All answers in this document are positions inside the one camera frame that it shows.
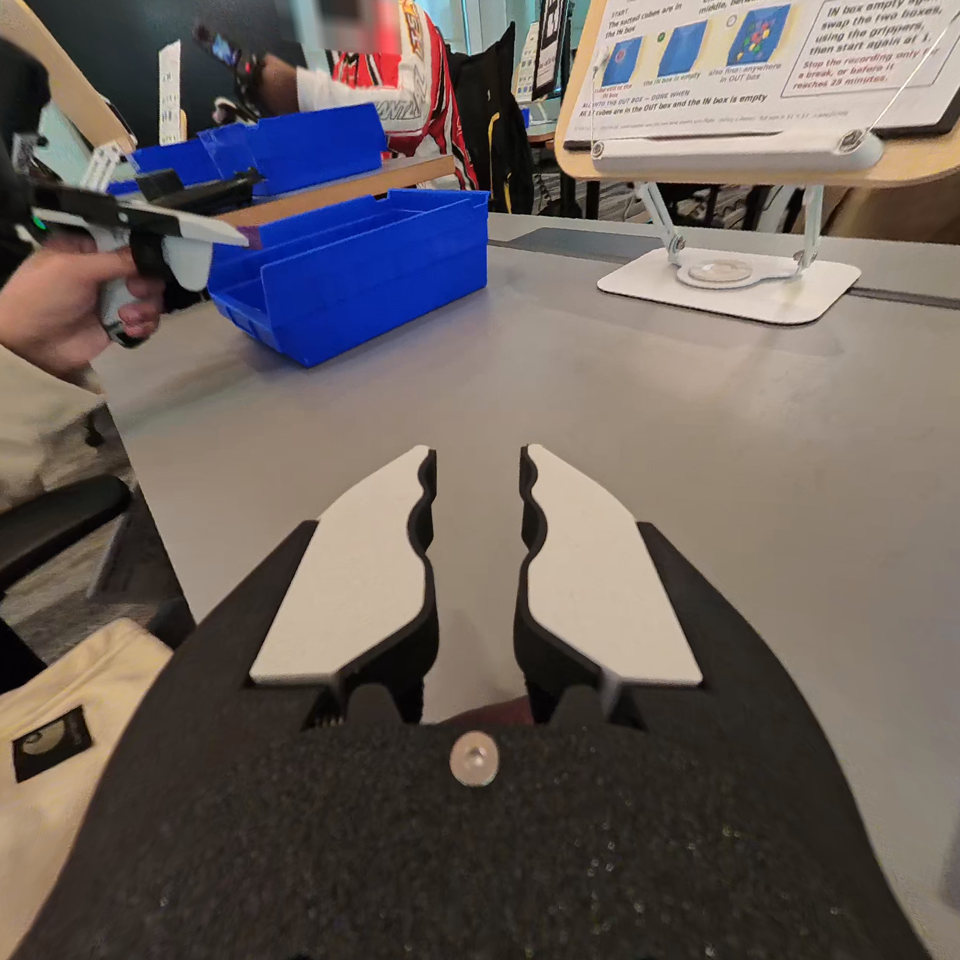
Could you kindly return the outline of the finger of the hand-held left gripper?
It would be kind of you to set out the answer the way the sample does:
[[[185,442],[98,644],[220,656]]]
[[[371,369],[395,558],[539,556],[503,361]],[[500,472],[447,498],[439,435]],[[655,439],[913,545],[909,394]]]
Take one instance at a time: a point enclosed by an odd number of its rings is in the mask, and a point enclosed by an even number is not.
[[[156,229],[166,236],[234,247],[249,247],[250,238],[228,222],[186,211],[155,208]]]

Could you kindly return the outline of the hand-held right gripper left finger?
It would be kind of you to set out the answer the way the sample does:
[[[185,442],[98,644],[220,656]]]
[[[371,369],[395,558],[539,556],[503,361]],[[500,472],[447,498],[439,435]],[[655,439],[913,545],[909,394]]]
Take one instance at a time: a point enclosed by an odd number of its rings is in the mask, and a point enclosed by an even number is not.
[[[318,517],[248,672],[259,688],[324,688],[339,708],[384,687],[401,718],[424,715],[439,652],[427,551],[437,454],[415,445],[345,491]]]

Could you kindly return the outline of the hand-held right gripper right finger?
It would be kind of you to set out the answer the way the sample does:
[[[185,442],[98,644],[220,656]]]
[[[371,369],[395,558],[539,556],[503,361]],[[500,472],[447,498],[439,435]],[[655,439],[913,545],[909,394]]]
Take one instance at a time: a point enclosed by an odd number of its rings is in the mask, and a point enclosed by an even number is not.
[[[513,654],[535,724],[585,688],[614,718],[634,689],[692,691],[704,673],[633,514],[540,443],[519,453],[522,559]]]

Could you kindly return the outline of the blue plastic bin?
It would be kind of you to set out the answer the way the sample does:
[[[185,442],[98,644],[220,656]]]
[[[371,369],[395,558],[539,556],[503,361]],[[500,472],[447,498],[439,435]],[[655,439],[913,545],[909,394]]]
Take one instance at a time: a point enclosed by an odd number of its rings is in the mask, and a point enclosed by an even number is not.
[[[207,291],[223,317],[306,368],[487,285],[489,194],[396,189],[264,224],[219,246]]]
[[[253,197],[274,198],[381,169],[387,135],[371,103],[202,130],[198,140],[226,180],[254,169]]]
[[[126,156],[131,168],[140,175],[153,175],[172,170],[183,187],[194,187],[221,180],[205,144],[193,138],[167,146],[134,150]]]

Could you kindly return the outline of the person's left hand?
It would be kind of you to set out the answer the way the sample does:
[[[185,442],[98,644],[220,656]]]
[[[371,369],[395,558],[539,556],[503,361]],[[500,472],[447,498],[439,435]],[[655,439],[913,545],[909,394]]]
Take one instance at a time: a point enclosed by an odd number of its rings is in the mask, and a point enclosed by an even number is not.
[[[122,330],[152,336],[165,285],[141,274],[126,248],[99,251],[84,237],[65,236],[33,252],[2,288],[2,348],[50,376],[77,379],[111,344],[100,296],[117,281],[132,296],[119,311]]]

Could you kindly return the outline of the white printed card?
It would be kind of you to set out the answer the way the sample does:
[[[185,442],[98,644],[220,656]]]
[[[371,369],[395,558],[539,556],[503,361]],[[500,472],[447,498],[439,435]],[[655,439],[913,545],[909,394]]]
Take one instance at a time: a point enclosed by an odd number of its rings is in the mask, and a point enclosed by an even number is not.
[[[158,145],[168,147],[186,142],[188,121],[182,105],[182,42],[161,48],[158,66]]]

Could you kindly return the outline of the tan angled board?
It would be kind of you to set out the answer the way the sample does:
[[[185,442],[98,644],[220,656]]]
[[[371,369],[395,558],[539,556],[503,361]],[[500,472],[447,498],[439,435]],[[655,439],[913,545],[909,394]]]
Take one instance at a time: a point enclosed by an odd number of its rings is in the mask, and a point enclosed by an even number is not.
[[[1,2],[1,37],[46,70],[52,100],[92,147],[115,141],[124,154],[138,140],[99,94],[42,20],[23,1]]]

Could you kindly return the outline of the long wooden table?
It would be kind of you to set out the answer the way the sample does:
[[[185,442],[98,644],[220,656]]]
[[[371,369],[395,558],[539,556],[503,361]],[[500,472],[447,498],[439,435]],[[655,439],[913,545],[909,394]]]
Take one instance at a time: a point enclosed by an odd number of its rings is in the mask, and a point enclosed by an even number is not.
[[[384,160],[376,171],[331,180],[316,186],[220,214],[216,219],[234,228],[262,227],[280,219],[335,206],[366,196],[382,196],[392,189],[413,188],[454,173],[450,155],[398,157]]]

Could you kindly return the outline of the black white marker sign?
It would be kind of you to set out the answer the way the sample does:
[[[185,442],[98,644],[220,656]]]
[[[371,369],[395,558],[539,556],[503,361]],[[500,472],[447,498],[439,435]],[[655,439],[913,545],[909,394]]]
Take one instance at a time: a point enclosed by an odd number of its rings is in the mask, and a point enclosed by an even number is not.
[[[522,105],[554,97],[568,70],[564,66],[575,3],[535,2],[531,22],[514,70],[513,93]]]

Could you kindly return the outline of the printed instruction sheet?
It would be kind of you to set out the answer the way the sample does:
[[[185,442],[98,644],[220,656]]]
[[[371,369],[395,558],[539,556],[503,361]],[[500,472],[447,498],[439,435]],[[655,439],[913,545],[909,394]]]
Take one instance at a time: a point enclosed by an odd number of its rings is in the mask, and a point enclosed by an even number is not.
[[[608,2],[572,107],[595,139],[932,124],[958,107],[957,1]]]

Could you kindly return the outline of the wooden display board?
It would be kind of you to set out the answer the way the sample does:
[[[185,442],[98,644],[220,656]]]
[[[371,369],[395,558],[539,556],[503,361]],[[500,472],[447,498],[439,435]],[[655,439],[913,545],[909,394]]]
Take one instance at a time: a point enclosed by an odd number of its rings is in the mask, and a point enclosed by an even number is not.
[[[598,38],[601,19],[609,2],[591,2],[582,28],[578,53],[574,60],[570,86],[563,96],[556,134],[557,158],[564,172],[576,179],[588,181],[638,181],[630,173],[600,172],[592,160],[592,146],[570,149],[566,140],[572,108],[591,65],[594,45]],[[958,123],[953,131],[942,136],[882,140],[880,160],[869,169],[858,173],[817,174],[803,171],[787,174],[786,181],[774,182],[772,174],[749,172],[736,174],[719,170],[719,181],[709,180],[708,174],[669,172],[665,165],[655,166],[641,173],[642,182],[662,184],[700,183],[705,185],[794,185],[794,186],[851,186],[866,188],[896,188],[935,182],[958,170]]]

